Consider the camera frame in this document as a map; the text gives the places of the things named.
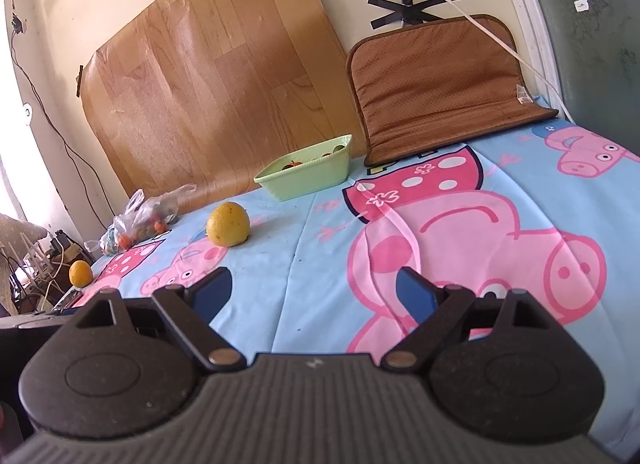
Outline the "person left hand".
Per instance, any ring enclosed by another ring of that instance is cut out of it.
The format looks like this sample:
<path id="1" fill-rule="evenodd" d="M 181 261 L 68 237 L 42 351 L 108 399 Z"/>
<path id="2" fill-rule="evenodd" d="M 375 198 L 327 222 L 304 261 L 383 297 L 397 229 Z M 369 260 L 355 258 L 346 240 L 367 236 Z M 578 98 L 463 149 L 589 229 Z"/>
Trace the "person left hand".
<path id="1" fill-rule="evenodd" d="M 24 441 L 20 422 L 12 406 L 0 402 L 0 458 L 4 460 Z"/>

